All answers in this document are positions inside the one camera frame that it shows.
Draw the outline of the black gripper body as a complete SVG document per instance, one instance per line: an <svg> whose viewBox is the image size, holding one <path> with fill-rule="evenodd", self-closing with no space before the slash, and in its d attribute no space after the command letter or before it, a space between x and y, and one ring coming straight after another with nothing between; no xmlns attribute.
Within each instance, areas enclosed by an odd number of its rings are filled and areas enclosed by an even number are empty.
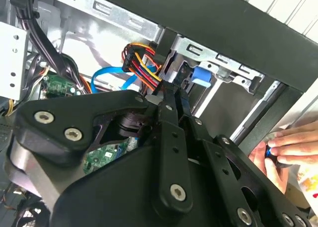
<svg viewBox="0 0 318 227"><path fill-rule="evenodd" d="M51 226L218 227L203 180L186 142L156 141L68 187Z"/></svg>

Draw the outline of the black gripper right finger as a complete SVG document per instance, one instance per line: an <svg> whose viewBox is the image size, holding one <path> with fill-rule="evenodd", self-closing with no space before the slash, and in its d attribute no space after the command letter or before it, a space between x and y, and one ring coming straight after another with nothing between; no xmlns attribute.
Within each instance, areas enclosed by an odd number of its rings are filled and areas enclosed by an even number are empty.
<svg viewBox="0 0 318 227"><path fill-rule="evenodd" d="M212 138L191 115L187 93L174 95L188 156L199 161L205 191L220 227L309 227L306 216L224 135Z"/></svg>

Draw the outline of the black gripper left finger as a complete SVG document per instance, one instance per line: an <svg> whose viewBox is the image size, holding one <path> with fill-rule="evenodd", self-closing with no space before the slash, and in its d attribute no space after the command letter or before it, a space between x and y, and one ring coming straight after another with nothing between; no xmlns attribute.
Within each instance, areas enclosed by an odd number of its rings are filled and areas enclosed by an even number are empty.
<svg viewBox="0 0 318 227"><path fill-rule="evenodd" d="M133 151L156 141L186 142L174 97L178 88L161 83L158 104L132 90L29 101L15 116L10 159L53 213L63 192L88 176L82 167L89 151L128 137L139 139Z"/></svg>

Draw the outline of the person's left hand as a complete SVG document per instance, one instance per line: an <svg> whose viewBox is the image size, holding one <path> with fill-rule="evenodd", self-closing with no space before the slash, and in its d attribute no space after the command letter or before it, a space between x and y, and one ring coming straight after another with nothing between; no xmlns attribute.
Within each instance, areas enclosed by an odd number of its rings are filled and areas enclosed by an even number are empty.
<svg viewBox="0 0 318 227"><path fill-rule="evenodd" d="M248 158L283 194L285 194L289 171L287 168L277 168L271 159L265 157L265 153L266 143L261 141L249 154Z"/></svg>

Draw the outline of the person's right hand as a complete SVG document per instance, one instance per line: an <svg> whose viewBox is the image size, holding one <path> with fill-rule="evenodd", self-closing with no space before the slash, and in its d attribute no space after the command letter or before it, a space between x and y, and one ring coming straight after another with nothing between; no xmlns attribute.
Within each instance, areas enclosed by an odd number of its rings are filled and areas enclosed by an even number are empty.
<svg viewBox="0 0 318 227"><path fill-rule="evenodd" d="M268 142L271 154L279 163L290 165L317 165L318 123L317 121L278 132Z"/></svg>

